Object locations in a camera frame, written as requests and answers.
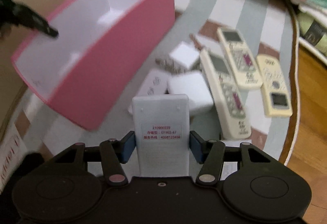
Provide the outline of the white box red print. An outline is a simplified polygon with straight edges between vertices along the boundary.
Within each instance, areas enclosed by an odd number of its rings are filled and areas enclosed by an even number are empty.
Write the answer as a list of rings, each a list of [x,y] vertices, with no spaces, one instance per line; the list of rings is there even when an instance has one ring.
[[[28,152],[23,138],[29,126],[29,124],[24,125],[16,122],[7,130],[4,141],[1,143],[1,193]]]

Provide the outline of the white remote back side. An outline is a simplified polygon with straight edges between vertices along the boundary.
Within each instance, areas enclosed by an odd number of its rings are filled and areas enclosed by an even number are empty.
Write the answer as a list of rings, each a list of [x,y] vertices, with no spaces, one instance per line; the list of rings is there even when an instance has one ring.
[[[142,177],[189,175],[189,99],[185,94],[132,99]]]

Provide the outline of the pink cardboard box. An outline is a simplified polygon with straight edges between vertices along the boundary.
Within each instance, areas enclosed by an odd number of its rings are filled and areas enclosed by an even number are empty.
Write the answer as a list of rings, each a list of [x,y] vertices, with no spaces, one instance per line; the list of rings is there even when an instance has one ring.
[[[27,86],[74,124],[95,130],[175,22],[174,0],[66,0],[59,35],[31,33],[12,63]]]

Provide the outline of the large white charger block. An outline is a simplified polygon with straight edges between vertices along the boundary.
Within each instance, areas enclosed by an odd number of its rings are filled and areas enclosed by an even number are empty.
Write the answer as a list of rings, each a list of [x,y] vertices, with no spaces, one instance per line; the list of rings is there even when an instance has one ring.
[[[190,71],[172,76],[167,83],[169,94],[188,96],[191,116],[205,113],[213,107],[213,98],[205,78],[200,71]]]

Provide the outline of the green white folded cloth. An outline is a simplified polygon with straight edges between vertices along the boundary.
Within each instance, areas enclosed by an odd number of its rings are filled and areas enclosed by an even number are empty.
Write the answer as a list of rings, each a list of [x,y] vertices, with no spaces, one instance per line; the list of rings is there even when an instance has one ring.
[[[326,10],[299,5],[300,42],[326,64]]]

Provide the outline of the silver key bunch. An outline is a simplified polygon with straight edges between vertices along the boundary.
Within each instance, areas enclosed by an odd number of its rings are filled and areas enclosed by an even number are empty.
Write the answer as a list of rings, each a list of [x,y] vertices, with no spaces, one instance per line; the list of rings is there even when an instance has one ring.
[[[202,51],[204,49],[206,49],[205,45],[201,44],[197,38],[195,37],[195,35],[193,34],[189,34],[189,38],[191,39],[191,41],[193,42],[195,48],[197,48],[197,50]]]

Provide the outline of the long cream remote control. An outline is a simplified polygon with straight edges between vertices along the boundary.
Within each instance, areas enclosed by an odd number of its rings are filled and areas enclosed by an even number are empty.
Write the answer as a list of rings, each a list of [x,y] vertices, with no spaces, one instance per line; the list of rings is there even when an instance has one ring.
[[[249,138],[251,125],[225,59],[206,48],[201,50],[199,57],[218,114],[222,137],[227,140]]]

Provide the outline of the striped grey white rug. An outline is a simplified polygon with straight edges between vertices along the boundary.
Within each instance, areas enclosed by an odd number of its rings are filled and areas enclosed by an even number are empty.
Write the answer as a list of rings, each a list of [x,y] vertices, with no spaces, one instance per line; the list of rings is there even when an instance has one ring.
[[[134,77],[95,130],[86,130],[48,107],[30,88],[20,104],[15,123],[27,125],[23,141],[29,151],[57,154],[69,145],[82,141],[97,145],[107,138],[121,138],[132,130],[128,108],[155,59],[167,55],[181,41],[190,42],[189,34],[223,55],[217,28],[239,30],[251,52],[269,54],[280,61],[287,89],[291,93],[293,115],[269,118],[264,114],[260,90],[241,93],[253,129],[252,140],[269,155],[286,163],[293,150],[299,123],[298,43],[294,19],[282,0],[174,0],[175,22],[143,62]]]

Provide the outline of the slim white remote control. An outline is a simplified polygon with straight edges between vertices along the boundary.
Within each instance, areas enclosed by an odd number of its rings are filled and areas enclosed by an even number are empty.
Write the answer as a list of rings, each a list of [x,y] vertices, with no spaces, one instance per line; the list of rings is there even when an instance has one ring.
[[[135,97],[165,94],[167,91],[167,82],[171,76],[171,73],[162,69],[151,69],[138,92],[135,94]]]

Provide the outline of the small white charger plug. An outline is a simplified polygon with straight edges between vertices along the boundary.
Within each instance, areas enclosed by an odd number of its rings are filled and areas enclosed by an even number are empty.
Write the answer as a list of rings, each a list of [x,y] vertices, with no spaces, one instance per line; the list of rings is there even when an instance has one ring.
[[[192,70],[199,60],[199,50],[193,44],[181,41],[164,57],[155,59],[157,65],[173,75]]]

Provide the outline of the cream TCL remote control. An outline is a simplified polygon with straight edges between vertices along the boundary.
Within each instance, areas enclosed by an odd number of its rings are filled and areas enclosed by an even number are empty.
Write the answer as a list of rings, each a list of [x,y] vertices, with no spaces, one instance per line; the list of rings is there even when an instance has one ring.
[[[266,117],[291,117],[293,109],[279,60],[267,54],[257,56],[263,84],[261,86]]]

